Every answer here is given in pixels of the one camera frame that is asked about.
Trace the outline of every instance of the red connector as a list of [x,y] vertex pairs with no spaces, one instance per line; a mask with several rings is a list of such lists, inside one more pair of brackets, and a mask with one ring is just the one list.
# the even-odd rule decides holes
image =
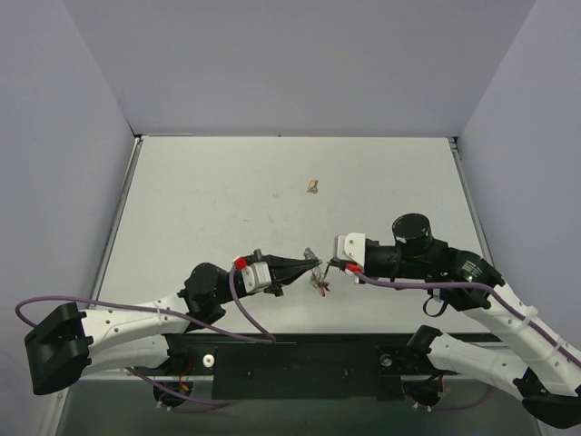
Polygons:
[[238,259],[236,259],[234,261],[234,268],[236,268],[238,271],[243,270],[247,266],[248,266],[248,261],[243,256],[239,257]]
[[352,273],[363,273],[363,268],[361,268],[359,265],[357,265],[356,263],[348,263],[345,266],[345,269],[347,271],[351,271]]

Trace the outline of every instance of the white table surface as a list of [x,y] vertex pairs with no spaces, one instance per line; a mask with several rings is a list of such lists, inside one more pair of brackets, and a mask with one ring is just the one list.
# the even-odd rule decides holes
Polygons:
[[[424,213],[436,238],[481,253],[446,138],[145,137],[99,298],[147,302],[182,289],[198,263],[228,270],[256,248],[301,258],[309,246],[327,260],[340,233],[393,244],[404,213]],[[282,298],[242,302],[272,332],[486,331],[451,308],[426,317],[423,291],[329,279],[324,298],[305,274]],[[224,308],[216,325],[254,332],[233,303]]]

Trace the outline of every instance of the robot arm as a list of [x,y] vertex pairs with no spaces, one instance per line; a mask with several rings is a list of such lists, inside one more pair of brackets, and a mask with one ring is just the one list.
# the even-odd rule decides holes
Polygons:
[[138,304],[142,312],[133,305],[114,303],[103,304],[108,310],[79,310],[74,302],[58,306],[25,337],[34,393],[60,391],[93,372],[128,366],[157,368],[172,356],[171,341],[164,335],[210,327],[225,315],[222,304],[233,300],[233,292],[238,298],[258,292],[281,296],[282,286],[318,266],[320,260],[286,259],[257,250],[234,264],[233,289],[228,272],[201,263],[183,290]]
[[[475,253],[432,236],[428,218],[412,213],[394,222],[394,245],[362,233],[336,238],[331,265],[359,282],[396,289],[427,289],[436,299],[480,322],[515,355],[486,350],[421,326],[408,347],[440,370],[494,385],[522,401],[536,418],[558,428],[581,423],[581,352],[565,342],[513,293]],[[392,282],[378,282],[375,278]],[[395,283],[396,278],[426,283]]]

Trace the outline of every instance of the wire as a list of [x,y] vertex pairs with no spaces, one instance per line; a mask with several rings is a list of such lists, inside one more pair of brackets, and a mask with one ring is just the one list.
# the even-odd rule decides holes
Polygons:
[[[383,282],[380,280],[375,280],[369,278],[367,275],[361,272],[355,272],[355,275],[362,281],[373,286],[379,286],[382,288],[392,288],[396,290],[402,289],[476,289],[478,291],[483,291],[492,295],[492,297],[498,301],[498,303],[509,311],[513,316],[517,317],[520,321],[526,319],[526,316],[520,313],[517,309],[512,307],[508,302],[506,302],[494,289],[484,283],[474,283],[474,282],[430,282],[430,283],[410,283],[410,282]],[[581,360],[579,360],[574,354],[563,348],[562,344],[557,342],[553,337],[545,331],[536,322],[531,321],[528,325],[540,334],[548,343],[557,349],[559,353],[567,357],[576,367],[581,369]]]
[[[69,296],[65,296],[65,295],[48,295],[48,296],[44,296],[44,297],[34,297],[34,298],[29,298],[27,300],[23,300],[21,302],[19,302],[16,306],[15,306],[15,313],[16,316],[24,323],[28,324],[31,327],[36,327],[38,324],[36,324],[35,322],[32,322],[30,319],[28,319],[23,313],[22,313],[22,308],[28,304],[32,304],[34,302],[80,302],[80,303],[84,303],[84,304],[92,304],[94,306],[103,306],[103,307],[109,307],[111,309],[119,309],[119,310],[125,310],[125,311],[134,311],[134,312],[148,312],[148,313],[163,313],[166,315],[172,315],[172,316],[176,316],[178,318],[184,319],[188,322],[192,322],[196,325],[199,325],[200,327],[203,327],[205,329],[211,330],[213,332],[217,332],[220,334],[223,334],[225,336],[229,336],[233,339],[238,339],[241,341],[246,341],[246,342],[256,342],[256,343],[275,343],[276,339],[274,338],[274,336],[269,333],[264,327],[262,327],[256,320],[254,320],[251,315],[246,311],[246,309],[244,309],[244,306],[242,306],[240,299],[238,297],[238,294],[236,292],[236,289],[234,287],[234,268],[232,268],[231,272],[230,272],[230,277],[229,277],[229,285],[230,285],[230,291],[232,294],[232,299],[234,300],[234,302],[236,303],[236,305],[238,306],[238,309],[242,312],[242,314],[246,317],[246,319],[252,324],[254,325],[259,331],[261,331],[262,333],[264,333],[266,336],[269,337],[269,339],[260,339],[260,338],[253,338],[251,336],[245,336],[242,334],[238,334],[238,333],[233,333],[233,332],[227,332],[224,329],[221,329],[219,327],[214,327],[206,322],[202,322],[200,320],[197,320],[196,318],[193,318],[189,315],[186,315],[185,313],[181,313],[181,312],[177,312],[177,311],[172,311],[169,309],[162,309],[162,308],[153,308],[153,307],[144,307],[144,306],[137,306],[134,304],[120,304],[120,303],[116,303],[116,302],[101,302],[98,300],[93,300],[90,298],[83,298],[83,297],[69,297]],[[183,411],[183,412],[187,412],[187,413],[201,413],[201,412],[205,412],[205,411],[215,411],[218,409],[221,409],[223,407],[226,407],[227,405],[229,405],[229,403],[224,402],[224,403],[216,403],[213,401],[206,401],[206,400],[202,400],[202,399],[198,399],[198,398],[193,398],[193,397],[189,397],[186,395],[182,395],[179,392],[176,391],[172,391],[168,388],[166,388],[165,386],[163,386],[162,384],[158,383],[157,381],[154,381],[153,379],[150,379],[149,377],[141,374],[140,372],[138,372],[137,370],[135,370],[134,368],[125,368],[128,372],[130,372],[131,374],[135,375],[136,377],[139,377],[140,379],[144,380],[145,382],[148,382],[149,384],[151,384],[152,386],[157,387],[158,389],[166,392],[167,394],[170,394],[174,397],[177,398],[181,398],[182,400],[185,401],[191,401],[191,402],[195,402],[195,403],[199,403],[199,404],[205,404],[205,405],[209,405],[211,406],[211,408],[208,409],[204,409],[204,410],[192,410],[192,411]],[[180,375],[180,385],[182,386],[182,388],[185,391],[188,391],[187,387],[185,387],[185,385],[182,383],[182,376],[184,375]]]
[[182,377],[192,370],[192,366],[193,366],[193,361],[192,361],[192,358],[190,358],[190,359],[188,359],[188,367],[186,368],[186,370],[184,372],[182,372],[180,374],[180,378],[178,379],[178,383],[180,383],[180,387],[186,392],[189,391],[190,388],[188,388],[185,384],[183,384]]
[[179,399],[184,400],[184,401],[195,402],[196,404],[203,404],[206,406],[211,406],[210,409],[207,409],[204,411],[217,411],[218,409],[222,409],[222,408],[230,405],[228,402],[216,402],[216,401],[204,400],[202,398],[190,397],[188,395],[183,395],[182,393],[172,391],[171,389],[167,388],[166,386],[163,386],[161,383],[155,381],[154,379],[150,379],[149,377],[141,374],[140,372],[138,372],[134,368],[127,367],[125,369],[128,372],[130,372],[131,374],[133,374],[135,377],[139,377],[144,382],[147,382],[147,383],[151,384],[152,386],[155,386],[160,391],[164,391],[166,393],[169,393],[170,395],[172,395],[176,398],[179,398]]
[[474,409],[475,407],[478,407],[479,405],[483,404],[492,396],[493,393],[494,393],[494,389],[492,389],[492,386],[488,385],[487,391],[484,393],[484,395],[482,395],[477,400],[475,400],[473,402],[469,402],[468,404],[449,405],[449,406],[434,406],[434,407],[424,406],[423,404],[419,404],[417,401],[415,401],[413,398],[411,398],[411,396],[409,396],[409,394],[408,394],[408,399],[411,400],[412,402],[414,402],[415,404],[417,404],[418,407],[420,407],[420,409],[424,409],[424,410],[430,410],[430,411],[466,411],[468,409]]
[[185,313],[172,311],[169,309],[136,306],[134,304],[120,304],[117,302],[100,302],[98,300],[92,300],[90,298],[69,297],[69,296],[65,296],[65,295],[47,295],[45,297],[33,297],[33,298],[29,298],[27,300],[23,300],[16,305],[16,307],[15,307],[16,316],[22,322],[30,325],[33,328],[36,327],[36,325],[38,325],[38,324],[30,321],[22,313],[22,308],[28,304],[33,303],[33,302],[81,302],[84,304],[92,304],[94,306],[109,307],[111,309],[120,309],[123,311],[163,313],[165,315],[177,316],[178,318],[181,318],[185,321],[192,322],[196,325],[199,325],[200,327],[203,327],[204,329],[208,329],[208,330],[211,330],[213,332],[220,333],[220,334],[223,334],[225,336],[228,336],[228,337],[231,337],[233,339],[240,340],[240,341],[256,342],[256,343],[272,343],[271,339],[253,338],[251,336],[245,336],[245,335],[239,334],[239,333],[227,332],[224,329],[221,329],[220,327],[215,327],[215,326],[210,325],[206,322],[200,321],[196,318],[193,318],[189,315],[186,315]]
[[[162,395],[160,395],[160,398],[158,399],[158,404],[161,407],[161,402],[162,400],[167,397],[169,395],[169,393],[164,392]],[[207,411],[218,411],[219,409],[223,409],[225,406],[211,406],[208,407],[206,409],[184,409],[184,408],[180,408],[180,407],[170,407],[170,406],[166,406],[166,410],[170,411],[172,413],[205,413]]]
[[269,338],[268,340],[261,339],[261,343],[276,343],[276,338],[272,335],[272,333],[270,333],[268,330],[266,330],[264,327],[262,327],[262,325],[258,321],[256,321],[254,318],[252,318],[252,316],[248,313],[248,311],[242,305],[240,298],[238,298],[238,293],[236,292],[236,288],[234,286],[234,273],[235,272],[236,272],[236,268],[232,267],[232,269],[230,270],[230,273],[228,274],[228,284],[230,285],[230,293],[232,294],[232,299],[234,300],[234,303],[238,307],[238,310],[242,313],[242,315],[244,315],[244,318],[246,318],[250,324],[252,324],[262,334],[264,334],[267,338]]
[[439,311],[437,313],[434,313],[433,315],[431,313],[428,313],[428,304],[429,302],[431,302],[434,299],[433,296],[429,297],[426,302],[424,302],[424,305],[421,306],[421,310],[424,311],[424,313],[429,316],[430,318],[438,318],[439,316],[442,316],[444,314],[444,312],[446,311],[446,309],[448,308],[448,303],[447,302],[442,302]]
[[434,391],[441,391],[441,389],[438,387],[438,389],[434,388],[431,384],[429,384],[430,382],[433,382],[434,380],[438,379],[439,380],[439,384],[441,385],[442,383],[442,378],[444,377],[444,373],[443,372],[438,372],[434,375],[429,376],[426,380],[424,381],[420,381],[418,383],[414,383],[416,385],[426,385],[426,387],[433,389]]

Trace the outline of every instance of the gray wall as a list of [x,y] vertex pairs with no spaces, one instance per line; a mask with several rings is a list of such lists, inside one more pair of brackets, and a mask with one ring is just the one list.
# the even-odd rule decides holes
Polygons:
[[580,348],[579,0],[537,0],[460,139],[497,266]]
[[29,436],[46,401],[13,308],[89,295],[133,137],[61,0],[1,2],[0,54],[0,433]]
[[534,0],[64,0],[139,134],[460,134]]

